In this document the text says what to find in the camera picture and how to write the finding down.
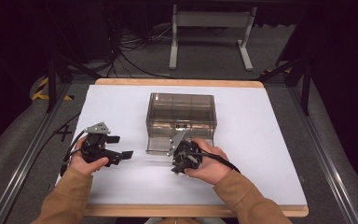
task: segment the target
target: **person's left hand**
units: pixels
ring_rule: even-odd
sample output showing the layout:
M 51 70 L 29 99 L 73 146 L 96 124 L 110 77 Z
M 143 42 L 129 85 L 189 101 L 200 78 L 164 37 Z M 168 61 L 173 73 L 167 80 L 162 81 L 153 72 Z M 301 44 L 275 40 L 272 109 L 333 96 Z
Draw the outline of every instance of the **person's left hand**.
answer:
M 75 145 L 75 148 L 80 148 L 82 143 L 86 140 L 86 137 L 80 138 Z M 78 151 L 72 155 L 71 163 L 69 164 L 70 167 L 78 170 L 78 172 L 91 175 L 92 173 L 99 171 L 101 167 L 105 166 L 109 162 L 109 159 L 106 157 L 100 158 L 97 161 L 87 163 L 83 160 L 81 156 L 81 152 Z

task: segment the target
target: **cuff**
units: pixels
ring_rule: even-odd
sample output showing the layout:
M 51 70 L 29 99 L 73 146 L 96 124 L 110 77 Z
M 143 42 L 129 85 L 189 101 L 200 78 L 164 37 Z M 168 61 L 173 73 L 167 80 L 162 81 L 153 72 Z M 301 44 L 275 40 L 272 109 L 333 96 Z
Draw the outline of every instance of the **cuff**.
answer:
M 53 191 L 73 200 L 87 200 L 91 185 L 92 175 L 85 175 L 68 167 Z

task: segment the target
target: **table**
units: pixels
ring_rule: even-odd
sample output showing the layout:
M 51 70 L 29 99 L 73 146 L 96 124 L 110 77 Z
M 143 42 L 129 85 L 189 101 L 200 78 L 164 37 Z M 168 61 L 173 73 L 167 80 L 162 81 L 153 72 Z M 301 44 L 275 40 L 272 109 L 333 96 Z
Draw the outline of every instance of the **table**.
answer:
M 104 121 L 111 134 L 121 136 L 120 143 L 106 148 L 114 151 L 130 148 L 134 154 L 118 166 L 104 167 L 95 173 L 86 216 L 234 217 L 210 185 L 172 173 L 172 158 L 145 153 L 145 120 L 151 91 L 213 94 L 217 116 L 215 145 L 222 147 L 230 161 L 266 197 L 277 202 L 287 216 L 308 214 L 304 192 L 260 82 L 98 79 L 96 85 L 89 87 L 75 136 Z

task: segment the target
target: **tan jacket sleeve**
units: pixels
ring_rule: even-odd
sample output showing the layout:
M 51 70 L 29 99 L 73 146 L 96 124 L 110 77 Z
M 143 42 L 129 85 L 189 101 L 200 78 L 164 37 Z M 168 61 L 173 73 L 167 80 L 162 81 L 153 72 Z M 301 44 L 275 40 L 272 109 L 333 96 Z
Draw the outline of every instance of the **tan jacket sleeve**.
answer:
M 80 223 L 86 210 L 92 176 L 68 167 L 54 190 L 43 201 L 39 217 L 34 224 Z
M 275 202 L 265 198 L 248 178 L 234 170 L 213 189 L 237 215 L 240 224 L 291 223 Z

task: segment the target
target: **metal rod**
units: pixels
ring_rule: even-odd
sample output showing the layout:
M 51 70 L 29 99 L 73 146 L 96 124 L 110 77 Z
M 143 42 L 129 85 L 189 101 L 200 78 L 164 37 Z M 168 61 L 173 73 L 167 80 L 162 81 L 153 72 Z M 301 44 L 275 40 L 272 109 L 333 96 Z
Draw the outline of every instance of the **metal rod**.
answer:
M 330 155 L 323 147 L 312 120 L 309 116 L 304 114 L 298 92 L 294 87 L 288 87 L 288 90 L 292 96 L 292 100 L 295 102 L 298 113 L 301 115 L 301 118 L 307 127 L 310 138 L 314 144 L 315 156 L 321 164 L 324 175 L 334 196 L 336 197 L 338 206 L 341 209 L 344 218 L 346 219 L 347 223 L 358 224 L 358 213 L 356 212 L 354 204 L 351 201 L 350 195 L 345 189 L 345 186 L 341 181 L 341 177 L 339 176 L 339 173 L 333 161 L 331 160 Z
M 28 149 L 25 152 L 19 166 L 17 167 L 16 172 L 11 177 L 5 192 L 2 194 L 0 199 L 0 223 L 6 222 L 10 210 L 13 207 L 14 202 L 16 202 L 16 199 L 21 192 L 22 186 L 25 183 L 25 179 L 32 168 L 32 163 L 34 160 L 36 160 L 37 151 L 43 145 L 42 140 L 49 127 L 49 124 L 54 118 L 54 115 L 56 114 L 63 98 L 68 92 L 69 87 L 70 84 L 62 84 L 59 90 L 57 103 L 51 109 L 51 112 L 47 113 L 43 117 L 31 144 L 28 146 Z

